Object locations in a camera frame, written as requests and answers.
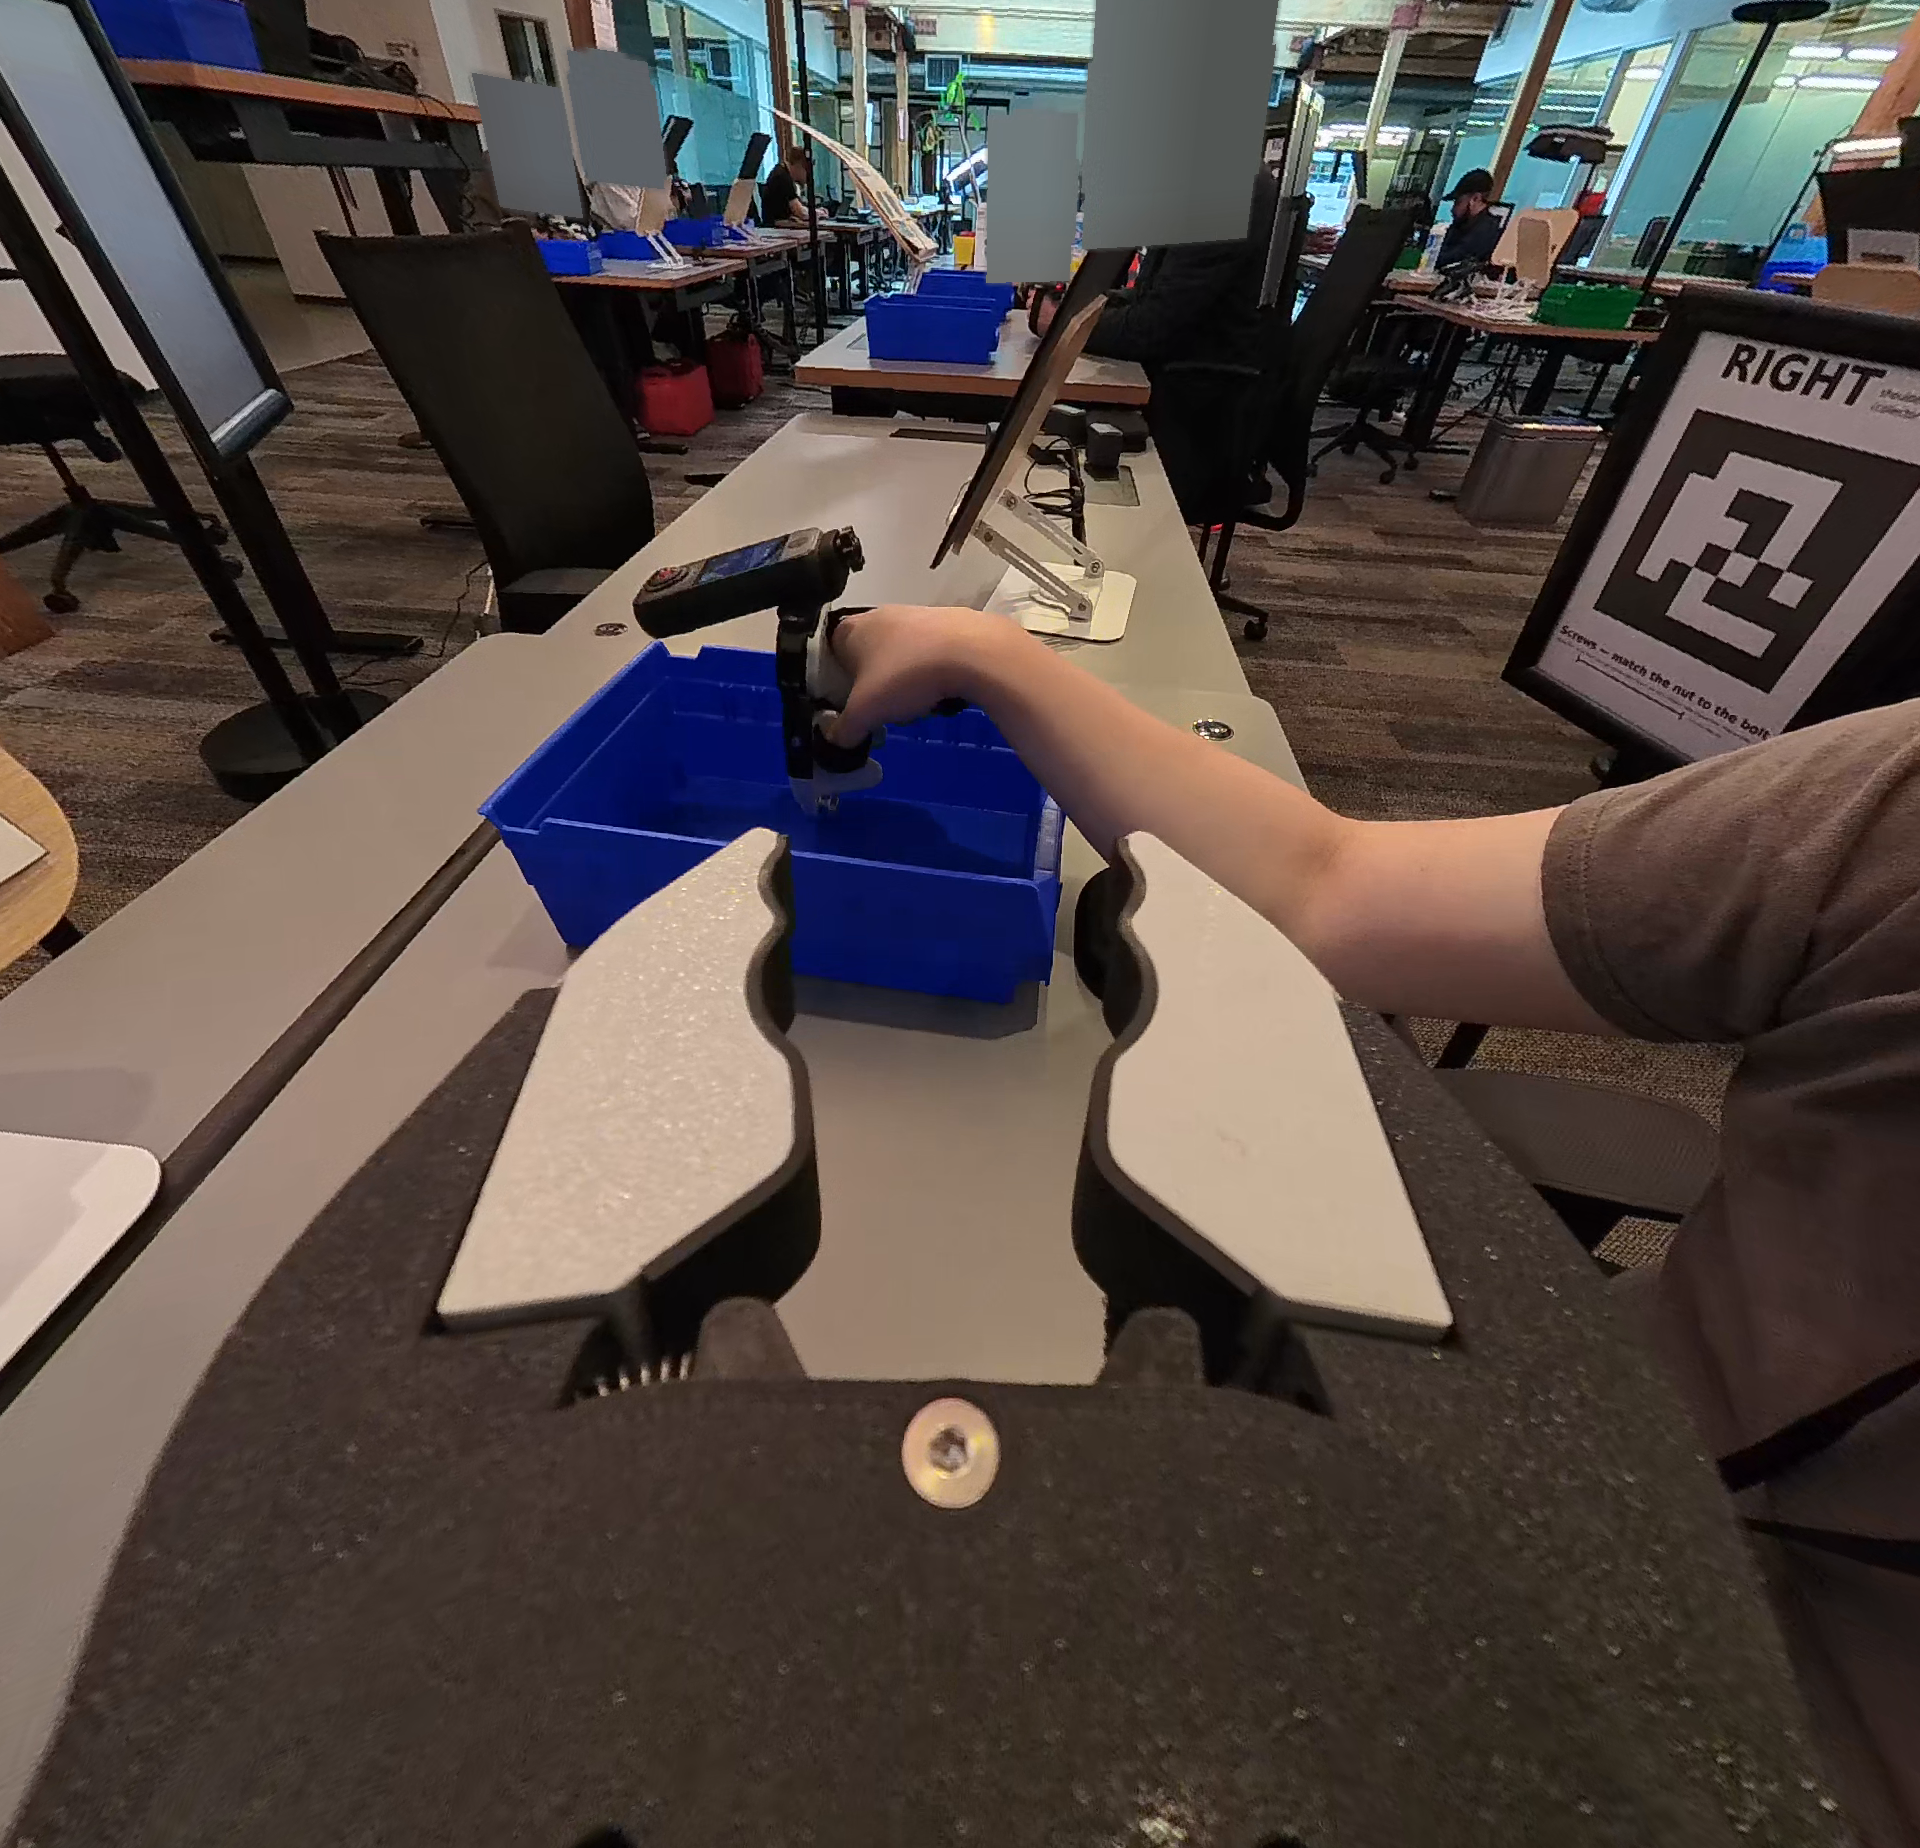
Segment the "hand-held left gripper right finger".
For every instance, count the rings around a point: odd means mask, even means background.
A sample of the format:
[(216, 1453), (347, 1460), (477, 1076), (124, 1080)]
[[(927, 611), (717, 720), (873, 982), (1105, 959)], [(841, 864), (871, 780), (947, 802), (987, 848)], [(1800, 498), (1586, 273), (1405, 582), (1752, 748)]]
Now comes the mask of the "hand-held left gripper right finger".
[(1202, 1359), (1273, 1327), (1440, 1341), (1452, 1308), (1336, 993), (1271, 919), (1153, 834), (1076, 909), (1096, 1063), (1072, 1237), (1113, 1331), (1176, 1308)]

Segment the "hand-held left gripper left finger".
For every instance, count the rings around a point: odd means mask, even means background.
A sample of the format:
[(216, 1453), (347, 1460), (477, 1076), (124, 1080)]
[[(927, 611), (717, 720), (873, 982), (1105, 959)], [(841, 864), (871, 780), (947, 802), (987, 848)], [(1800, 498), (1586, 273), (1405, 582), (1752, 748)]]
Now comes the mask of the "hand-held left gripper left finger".
[(435, 1301), (447, 1334), (588, 1321), (630, 1376), (773, 1305), (822, 1239), (791, 1041), (792, 872), (753, 828), (571, 964)]

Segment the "blue plastic parts bin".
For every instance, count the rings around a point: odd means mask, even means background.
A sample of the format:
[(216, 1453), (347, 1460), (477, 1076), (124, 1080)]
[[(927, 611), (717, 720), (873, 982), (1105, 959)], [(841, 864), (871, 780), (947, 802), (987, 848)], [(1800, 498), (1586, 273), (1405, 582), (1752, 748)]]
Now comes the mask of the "blue plastic parts bin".
[(796, 971), (1003, 1003), (1051, 977), (1066, 819), (979, 709), (888, 731), (880, 780), (805, 814), (775, 659), (650, 646), (482, 803), (566, 945), (755, 828), (786, 840)]

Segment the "person's right hand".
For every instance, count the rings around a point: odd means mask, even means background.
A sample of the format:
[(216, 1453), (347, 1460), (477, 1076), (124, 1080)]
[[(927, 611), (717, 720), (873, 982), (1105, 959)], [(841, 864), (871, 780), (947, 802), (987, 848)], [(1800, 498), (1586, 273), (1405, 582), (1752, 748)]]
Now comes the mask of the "person's right hand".
[(942, 709), (986, 705), (1009, 626), (960, 608), (886, 606), (841, 613), (826, 655), (843, 696), (828, 709), (826, 740), (851, 751), (877, 731)]

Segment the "black mesh office chair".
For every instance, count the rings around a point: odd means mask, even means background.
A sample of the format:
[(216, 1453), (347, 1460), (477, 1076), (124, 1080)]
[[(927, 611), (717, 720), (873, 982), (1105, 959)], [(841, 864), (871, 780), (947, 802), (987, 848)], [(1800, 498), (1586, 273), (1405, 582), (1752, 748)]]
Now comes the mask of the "black mesh office chair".
[(468, 509), (500, 629), (549, 633), (657, 520), (635, 430), (532, 227), (318, 242)]

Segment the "distant blue bin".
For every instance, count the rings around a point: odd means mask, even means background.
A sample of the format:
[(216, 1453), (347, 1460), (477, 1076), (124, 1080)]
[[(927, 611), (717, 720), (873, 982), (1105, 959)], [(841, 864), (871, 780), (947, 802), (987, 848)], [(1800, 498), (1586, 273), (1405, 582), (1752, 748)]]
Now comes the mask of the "distant blue bin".
[(991, 297), (920, 292), (865, 303), (868, 354), (877, 365), (984, 368), (993, 363), (1005, 310)]

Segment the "tilted board on stand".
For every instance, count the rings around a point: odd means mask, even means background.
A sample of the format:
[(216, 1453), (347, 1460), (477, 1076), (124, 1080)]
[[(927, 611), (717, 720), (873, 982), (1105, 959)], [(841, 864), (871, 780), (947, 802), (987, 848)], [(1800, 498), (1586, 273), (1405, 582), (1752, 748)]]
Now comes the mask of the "tilted board on stand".
[(997, 613), (1059, 641), (1116, 643), (1126, 637), (1138, 580), (1108, 567), (1023, 494), (1030, 447), (1103, 309), (1111, 280), (1108, 264), (1096, 254), (1076, 273), (1012, 409), (947, 516), (930, 559), (936, 606)]

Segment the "black power adapter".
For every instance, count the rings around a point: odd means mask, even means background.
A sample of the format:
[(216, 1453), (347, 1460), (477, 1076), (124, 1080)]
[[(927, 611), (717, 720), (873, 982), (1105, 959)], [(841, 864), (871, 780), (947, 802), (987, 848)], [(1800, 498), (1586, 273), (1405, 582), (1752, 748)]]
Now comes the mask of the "black power adapter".
[(1041, 428), (1045, 440), (1074, 447), (1080, 468), (1101, 480), (1116, 480), (1123, 458), (1149, 443), (1144, 413), (1115, 402), (1056, 402)]

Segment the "curved instruction board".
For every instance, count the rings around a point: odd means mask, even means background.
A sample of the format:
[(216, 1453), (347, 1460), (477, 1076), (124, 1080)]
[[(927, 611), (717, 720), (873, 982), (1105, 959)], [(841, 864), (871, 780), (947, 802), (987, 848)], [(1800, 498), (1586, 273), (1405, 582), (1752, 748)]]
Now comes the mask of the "curved instruction board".
[(786, 131), (784, 139), (797, 142), (805, 157), (831, 157), (847, 171), (863, 204), (877, 212), (910, 264), (926, 267), (938, 260), (938, 239), (920, 226), (891, 183), (871, 160), (786, 110), (775, 107), (773, 120)]

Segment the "white board stand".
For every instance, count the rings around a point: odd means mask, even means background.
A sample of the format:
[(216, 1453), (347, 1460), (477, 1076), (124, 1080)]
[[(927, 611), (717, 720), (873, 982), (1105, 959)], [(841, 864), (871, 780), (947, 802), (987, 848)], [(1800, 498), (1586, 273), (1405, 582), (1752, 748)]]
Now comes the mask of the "white board stand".
[(11, 1366), (161, 1186), (137, 1145), (2, 1131), (2, 1364)]

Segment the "grey trash bin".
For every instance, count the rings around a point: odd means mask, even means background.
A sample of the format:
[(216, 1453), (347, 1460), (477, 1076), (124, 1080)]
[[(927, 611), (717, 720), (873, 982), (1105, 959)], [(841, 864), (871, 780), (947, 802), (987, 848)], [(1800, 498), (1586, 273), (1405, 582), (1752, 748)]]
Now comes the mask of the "grey trash bin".
[(1552, 530), (1600, 441), (1602, 428), (1594, 420), (1492, 416), (1452, 506), (1485, 530)]

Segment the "black framed marker sign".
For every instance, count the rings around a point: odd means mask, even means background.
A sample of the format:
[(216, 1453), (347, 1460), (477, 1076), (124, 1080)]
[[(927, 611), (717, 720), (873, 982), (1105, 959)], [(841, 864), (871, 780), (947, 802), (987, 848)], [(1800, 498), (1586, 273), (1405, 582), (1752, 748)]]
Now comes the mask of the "black framed marker sign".
[(1915, 699), (1915, 316), (1673, 297), (1502, 679), (1628, 780)]

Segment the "blue bin on shelf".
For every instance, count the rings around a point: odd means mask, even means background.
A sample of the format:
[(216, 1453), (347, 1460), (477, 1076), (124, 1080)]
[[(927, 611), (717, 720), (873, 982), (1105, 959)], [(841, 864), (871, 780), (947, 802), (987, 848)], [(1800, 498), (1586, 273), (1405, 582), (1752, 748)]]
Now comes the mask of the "blue bin on shelf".
[(252, 22), (241, 0), (87, 0), (122, 59), (165, 59), (259, 73)]

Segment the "tall black floor lamp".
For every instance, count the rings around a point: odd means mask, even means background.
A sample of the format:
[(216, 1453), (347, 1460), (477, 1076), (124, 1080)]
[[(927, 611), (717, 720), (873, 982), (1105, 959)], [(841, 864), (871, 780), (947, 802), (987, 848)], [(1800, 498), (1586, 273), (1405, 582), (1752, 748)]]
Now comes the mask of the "tall black floor lamp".
[(1756, 40), (1752, 52), (1743, 65), (1741, 77), (1728, 96), (1728, 102), (1717, 120), (1714, 131), (1693, 167), (1693, 178), (1689, 179), (1680, 201), (1673, 205), (1672, 217), (1668, 219), (1665, 230), (1661, 231), (1656, 246), (1651, 252), (1644, 277), (1640, 280), (1635, 310), (1641, 313), (1651, 307), (1651, 295), (1656, 279), (1663, 273), (1663, 264), (1673, 248), (1685, 220), (1689, 219), (1693, 204), (1698, 201), (1705, 179), (1710, 178), (1710, 170), (1718, 151), (1726, 143), (1728, 133), (1741, 111), (1744, 96), (1748, 94), (1758, 73), (1764, 66), (1765, 52), (1772, 44), (1774, 37), (1783, 29), (1783, 25), (1809, 22), (1816, 17), (1827, 15), (1833, 2), (1830, 0), (1748, 0), (1741, 2), (1731, 9), (1731, 20), (1741, 25), (1759, 28), (1759, 37)]

